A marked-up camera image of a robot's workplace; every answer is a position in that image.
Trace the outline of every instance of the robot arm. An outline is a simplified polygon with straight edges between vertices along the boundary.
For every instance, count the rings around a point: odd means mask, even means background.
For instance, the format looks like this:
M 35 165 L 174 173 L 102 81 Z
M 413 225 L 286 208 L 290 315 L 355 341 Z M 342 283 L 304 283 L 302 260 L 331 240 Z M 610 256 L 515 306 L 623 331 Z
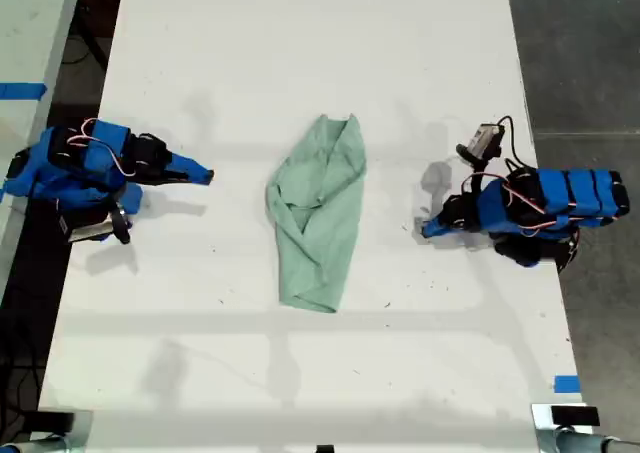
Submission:
M 113 232 L 128 243 L 127 215 L 140 209 L 139 184 L 211 183 L 213 170 L 169 151 L 159 138 L 148 133 L 136 136 L 127 127 L 100 120 L 89 128 L 93 121 L 85 121 L 80 132 L 48 128 L 38 143 L 16 153 L 0 201 L 7 192 L 55 203 L 70 241 L 103 239 Z M 96 222 L 101 225 L 99 234 L 89 228 L 86 235 L 74 236 L 74 229 Z

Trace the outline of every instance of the light green fabric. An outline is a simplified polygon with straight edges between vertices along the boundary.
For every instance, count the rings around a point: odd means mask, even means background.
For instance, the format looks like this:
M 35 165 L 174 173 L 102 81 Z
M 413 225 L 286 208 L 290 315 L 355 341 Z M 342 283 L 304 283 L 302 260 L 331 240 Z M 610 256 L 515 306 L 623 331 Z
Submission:
M 267 186 L 280 302 L 335 313 L 358 236 L 366 158 L 360 124 L 316 120 Z

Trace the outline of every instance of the cable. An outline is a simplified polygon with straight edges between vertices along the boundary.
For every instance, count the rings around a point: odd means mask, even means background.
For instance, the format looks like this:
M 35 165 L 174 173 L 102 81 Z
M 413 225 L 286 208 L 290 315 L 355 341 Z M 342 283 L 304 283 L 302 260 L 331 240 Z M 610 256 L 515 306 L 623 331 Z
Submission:
M 499 178 L 502 181 L 506 182 L 507 184 L 509 184 L 509 180 L 507 180 L 504 176 L 502 175 L 496 175 L 495 173 L 486 173 L 484 171 L 476 171 L 474 173 L 471 173 L 469 176 L 467 176 L 464 180 L 462 180 L 462 183 L 460 183 L 460 193 L 464 193 L 464 185 L 467 181 L 469 181 L 470 178 L 474 177 L 474 176 L 492 176 L 493 178 Z
M 68 41 L 81 41 L 82 43 L 84 43 L 82 38 L 76 38 L 75 36 L 70 36 L 68 38 Z M 78 63 L 82 63 L 84 60 L 86 60 L 89 57 L 90 54 L 91 54 L 91 50 L 89 50 L 89 47 L 87 46 L 87 51 L 84 53 L 84 55 L 80 56 L 79 58 L 77 58 L 75 60 L 70 60 L 70 61 L 62 60 L 61 64 L 63 64 L 63 65 L 77 65 Z
M 509 186 L 507 186 L 507 185 L 509 185 L 509 180 L 506 177 L 504 177 L 502 175 L 496 175 L 495 173 L 486 173 L 484 171 L 471 173 L 460 184 L 460 192 L 461 193 L 464 193 L 464 185 L 465 185 L 465 183 L 469 180 L 469 178 L 471 178 L 473 176 L 491 176 L 491 177 L 494 177 L 494 178 L 499 178 L 502 181 L 504 181 L 504 183 L 502 184 L 502 188 L 504 188 L 505 190 L 507 190 L 509 192 L 509 203 L 507 203 L 507 206 L 511 206 L 511 203 L 513 202 L 513 197 L 515 196 L 516 198 L 520 199 L 521 201 L 523 201 L 524 203 L 529 205 L 531 208 L 536 210 L 541 215 L 546 214 L 546 212 L 544 211 L 543 208 L 541 208 L 540 206 L 535 204 L 533 201 L 531 201 L 528 198 L 526 198 L 521 193 L 518 193 L 517 191 L 515 191 L 515 190 L 511 189 Z
M 528 198 L 526 198 L 524 195 L 518 193 L 515 190 L 512 190 L 511 188 L 509 188 L 507 185 L 502 185 L 502 187 L 507 190 L 509 192 L 510 195 L 515 196 L 516 198 L 518 198 L 520 201 L 523 201 L 524 203 L 526 203 L 527 205 L 529 205 L 531 208 L 533 208 L 534 210 L 536 210 L 538 213 L 540 213 L 541 215 L 546 214 L 546 212 L 544 211 L 543 208 L 539 207 L 538 205 L 536 205 L 533 201 L 529 200 Z
M 118 160 L 118 156 L 116 155 L 116 152 L 113 151 L 113 148 L 111 148 L 111 146 L 109 146 L 107 143 L 105 143 L 104 141 L 102 141 L 102 140 L 100 140 L 98 138 L 94 138 L 93 136 L 87 135 L 87 133 L 84 131 L 84 129 L 86 128 L 86 126 L 90 122 L 94 122 L 96 120 L 97 120 L 97 118 L 87 118 L 86 120 L 84 120 L 84 122 L 82 123 L 82 126 L 80 127 L 80 132 L 82 134 L 70 136 L 69 138 L 67 138 L 67 144 L 68 145 L 72 145 L 72 146 L 80 146 L 80 147 L 86 148 L 87 145 L 85 145 L 83 143 L 75 143 L 75 142 L 77 140 L 95 141 L 99 145 L 102 145 L 102 146 L 104 146 L 105 148 L 107 148 L 109 150 L 109 153 L 111 153 L 111 158 L 113 158 L 113 162 L 116 165 L 116 168 L 118 168 L 118 170 L 120 170 L 120 173 L 122 173 L 126 177 L 136 176 L 136 172 L 135 171 L 133 173 L 127 173 L 126 171 L 124 171 L 124 169 L 122 168 L 122 165 L 120 164 L 120 160 Z
M 513 155 L 513 157 L 515 158 L 515 160 L 520 163 L 522 166 L 527 167 L 527 168 L 531 168 L 531 166 L 527 165 L 524 161 L 522 161 L 519 157 L 518 154 L 516 153 L 516 144 L 515 144 L 515 128 L 513 127 L 513 118 L 511 118 L 510 115 L 506 115 L 503 116 L 502 118 L 500 118 L 498 120 L 498 122 L 496 123 L 497 125 L 502 125 L 502 123 L 504 122 L 504 120 L 508 120 L 509 121 L 509 129 L 511 130 L 511 154 Z

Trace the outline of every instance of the white wire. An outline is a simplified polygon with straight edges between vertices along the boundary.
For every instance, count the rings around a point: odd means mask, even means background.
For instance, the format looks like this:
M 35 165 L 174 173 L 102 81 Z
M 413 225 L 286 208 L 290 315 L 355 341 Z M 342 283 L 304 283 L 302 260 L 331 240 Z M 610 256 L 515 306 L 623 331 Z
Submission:
M 135 171 L 133 173 L 127 173 L 126 171 L 124 171 L 122 169 L 122 165 L 120 164 L 120 160 L 116 156 L 116 153 L 115 153 L 115 151 L 113 151 L 113 148 L 111 148 L 111 146 L 109 146 L 107 143 L 105 143 L 104 141 L 102 141 L 102 140 L 100 140 L 98 138 L 94 138 L 93 136 L 87 135 L 87 133 L 84 131 L 84 129 L 86 128 L 86 126 L 89 123 L 94 122 L 96 120 L 97 120 L 97 118 L 87 118 L 86 120 L 84 120 L 84 122 L 82 123 L 82 126 L 80 127 L 80 132 L 82 134 L 73 135 L 73 136 L 67 138 L 67 144 L 68 145 L 72 145 L 72 146 L 78 146 L 78 147 L 86 148 L 87 145 L 84 145 L 82 143 L 75 143 L 75 141 L 77 141 L 77 140 L 96 141 L 99 145 L 102 145 L 106 149 L 109 150 L 109 154 L 111 155 L 111 158 L 113 158 L 113 162 L 116 165 L 116 168 L 118 168 L 118 170 L 120 171 L 120 173 L 122 173 L 124 176 L 129 177 L 129 178 L 132 177 L 132 176 L 135 176 L 136 175 Z

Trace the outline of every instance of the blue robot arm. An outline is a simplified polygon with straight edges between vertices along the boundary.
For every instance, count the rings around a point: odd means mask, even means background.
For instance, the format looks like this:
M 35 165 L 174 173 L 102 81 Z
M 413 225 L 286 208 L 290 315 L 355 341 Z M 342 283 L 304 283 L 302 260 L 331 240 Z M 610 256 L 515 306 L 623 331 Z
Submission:
M 209 185 L 212 178 L 213 170 L 169 151 L 153 135 L 136 136 L 127 127 L 88 120 L 80 132 L 48 128 L 38 143 L 19 151 L 0 190 L 0 201 L 6 192 L 54 202 L 63 216 L 73 218 L 71 227 L 113 220 L 120 225 L 114 234 L 127 243 L 131 223 L 123 214 L 139 211 L 139 184 Z M 105 237 L 104 229 L 100 231 L 95 238 Z
M 451 195 L 442 212 L 422 225 L 422 236 L 436 237 L 456 230 L 486 232 L 498 253 L 523 266 L 542 258 L 555 259 L 562 270 L 575 256 L 580 227 L 600 227 L 629 212 L 629 198 L 616 171 L 536 169 L 519 160 L 506 160 L 506 177 L 484 173 L 500 155 L 503 120 L 484 124 L 458 153 L 473 166 L 470 191 Z M 482 189 L 484 175 L 498 176 Z

